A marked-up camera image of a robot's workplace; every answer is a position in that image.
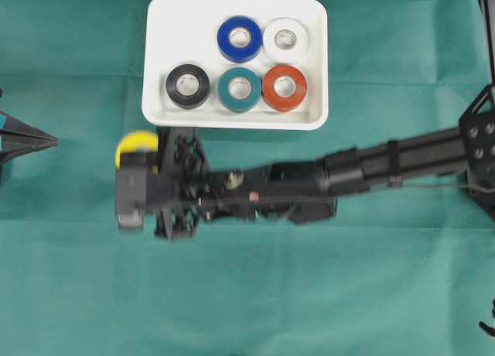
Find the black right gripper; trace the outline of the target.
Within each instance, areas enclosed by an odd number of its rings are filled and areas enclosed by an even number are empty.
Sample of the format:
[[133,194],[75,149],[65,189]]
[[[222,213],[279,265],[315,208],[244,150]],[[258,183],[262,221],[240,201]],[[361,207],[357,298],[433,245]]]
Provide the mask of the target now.
[[192,180],[210,166],[196,128],[157,128],[158,175],[172,186],[172,199],[156,215],[155,236],[167,240],[191,238],[200,220],[193,199]]

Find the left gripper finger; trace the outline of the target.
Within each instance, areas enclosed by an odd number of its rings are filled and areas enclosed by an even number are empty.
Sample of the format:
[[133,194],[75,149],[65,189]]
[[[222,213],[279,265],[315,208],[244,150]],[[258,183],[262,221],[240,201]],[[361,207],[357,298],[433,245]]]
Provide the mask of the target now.
[[31,125],[14,118],[1,111],[1,134],[13,135],[28,139],[44,140],[53,145],[57,144],[57,138]]
[[54,143],[48,143],[45,145],[35,145],[35,146],[24,146],[24,147],[19,147],[19,148],[12,148],[12,149],[2,149],[1,150],[1,163],[7,163],[8,161],[20,157],[23,155],[27,155],[31,152],[40,152],[45,149],[49,149],[51,147],[55,147],[56,144]]

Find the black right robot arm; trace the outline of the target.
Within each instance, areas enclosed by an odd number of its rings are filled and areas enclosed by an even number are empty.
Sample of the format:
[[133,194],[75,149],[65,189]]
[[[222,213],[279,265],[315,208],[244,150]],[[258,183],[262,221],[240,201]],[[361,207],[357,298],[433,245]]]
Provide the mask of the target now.
[[191,238],[199,221],[257,216],[304,224],[333,217],[338,197],[404,180],[463,171],[466,147],[454,128],[367,149],[351,148],[306,162],[252,169],[210,170],[197,131],[158,133],[158,197],[155,235]]

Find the black metal arm base bracket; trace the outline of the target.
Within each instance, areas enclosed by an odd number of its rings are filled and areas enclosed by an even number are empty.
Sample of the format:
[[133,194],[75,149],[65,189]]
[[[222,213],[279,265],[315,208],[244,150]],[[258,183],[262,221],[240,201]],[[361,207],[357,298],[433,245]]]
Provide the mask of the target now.
[[478,0],[489,57],[490,82],[459,120],[468,158],[469,195],[494,217],[494,0]]

